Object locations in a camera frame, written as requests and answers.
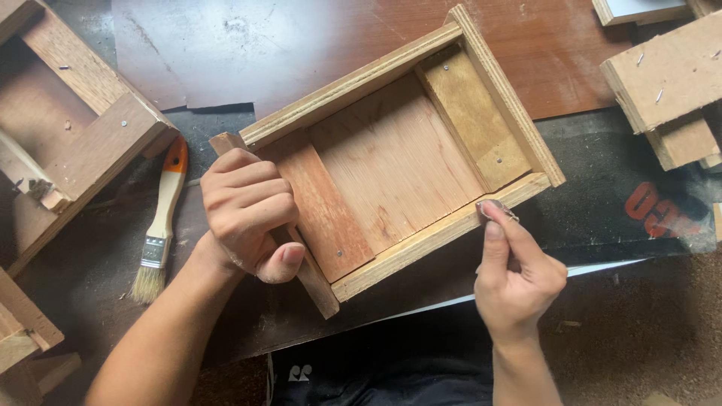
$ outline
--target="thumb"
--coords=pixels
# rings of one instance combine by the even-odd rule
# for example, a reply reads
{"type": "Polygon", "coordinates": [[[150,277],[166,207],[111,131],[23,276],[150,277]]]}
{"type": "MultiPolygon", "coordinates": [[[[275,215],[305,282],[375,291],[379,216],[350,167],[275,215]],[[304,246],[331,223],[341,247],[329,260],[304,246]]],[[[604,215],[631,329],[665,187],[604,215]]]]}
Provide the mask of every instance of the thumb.
{"type": "Polygon", "coordinates": [[[486,286],[504,283],[509,261],[509,242],[504,230],[496,222],[487,223],[483,255],[482,264],[477,270],[480,282],[486,286]]]}
{"type": "Polygon", "coordinates": [[[305,253],[303,244],[285,243],[258,265],[256,276],[265,283],[288,282],[296,276],[305,253]]]}

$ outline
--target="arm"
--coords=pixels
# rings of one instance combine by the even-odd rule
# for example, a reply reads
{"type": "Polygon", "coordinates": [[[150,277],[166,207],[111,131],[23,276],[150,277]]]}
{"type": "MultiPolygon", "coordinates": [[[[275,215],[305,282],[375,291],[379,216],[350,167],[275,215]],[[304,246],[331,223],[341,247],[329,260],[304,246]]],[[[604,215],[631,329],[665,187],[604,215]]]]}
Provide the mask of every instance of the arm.
{"type": "Polygon", "coordinates": [[[494,342],[494,405],[561,405],[539,345],[539,318],[567,278],[567,268],[544,254],[516,221],[483,201],[484,256],[474,284],[477,308],[494,342]],[[510,270],[509,251],[518,260],[510,270]]]}
{"type": "Polygon", "coordinates": [[[268,234],[298,216],[275,165],[232,150],[203,176],[201,188],[211,230],[108,356],[88,405],[188,403],[211,330],[243,269],[266,282],[286,282],[298,271],[303,245],[277,247],[268,234]]]}

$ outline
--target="brush bristles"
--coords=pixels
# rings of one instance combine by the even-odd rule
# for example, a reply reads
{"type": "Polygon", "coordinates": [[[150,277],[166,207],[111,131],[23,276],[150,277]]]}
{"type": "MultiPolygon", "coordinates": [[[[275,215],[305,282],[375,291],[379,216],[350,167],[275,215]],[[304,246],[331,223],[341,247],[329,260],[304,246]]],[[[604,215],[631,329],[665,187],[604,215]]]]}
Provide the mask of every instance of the brush bristles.
{"type": "Polygon", "coordinates": [[[152,303],[165,287],[165,268],[140,267],[131,297],[138,303],[152,303]]]}

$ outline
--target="hand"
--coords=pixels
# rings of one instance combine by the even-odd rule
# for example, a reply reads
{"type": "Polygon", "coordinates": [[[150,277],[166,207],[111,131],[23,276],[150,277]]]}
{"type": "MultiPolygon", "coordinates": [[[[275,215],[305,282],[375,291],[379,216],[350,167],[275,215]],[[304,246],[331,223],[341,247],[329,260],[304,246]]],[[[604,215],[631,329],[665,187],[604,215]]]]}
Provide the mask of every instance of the hand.
{"type": "Polygon", "coordinates": [[[277,247],[269,234],[298,219],[291,185],[275,164],[235,148],[211,165],[201,178],[201,189],[208,224],[223,248],[215,250],[219,265],[239,267],[267,283],[287,282],[296,275],[304,246],[277,247]]]}
{"type": "Polygon", "coordinates": [[[494,202],[482,202],[493,221],[486,225],[484,256],[474,295],[495,345],[539,339],[536,324],[567,283],[567,267],[546,255],[519,223],[494,202]],[[509,270],[509,249],[520,272],[509,270]]]}

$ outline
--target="forearm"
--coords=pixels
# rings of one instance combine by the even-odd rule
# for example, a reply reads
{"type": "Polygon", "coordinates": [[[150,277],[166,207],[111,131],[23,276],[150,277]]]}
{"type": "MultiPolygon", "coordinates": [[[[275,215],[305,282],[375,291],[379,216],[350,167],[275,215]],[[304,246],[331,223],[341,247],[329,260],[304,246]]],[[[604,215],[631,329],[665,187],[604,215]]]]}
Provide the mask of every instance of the forearm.
{"type": "Polygon", "coordinates": [[[494,345],[494,405],[561,405],[539,340],[494,345]]]}
{"type": "Polygon", "coordinates": [[[89,405],[177,405],[189,400],[211,330],[243,277],[212,260],[206,234],[186,265],[130,328],[88,392],[89,405]]]}

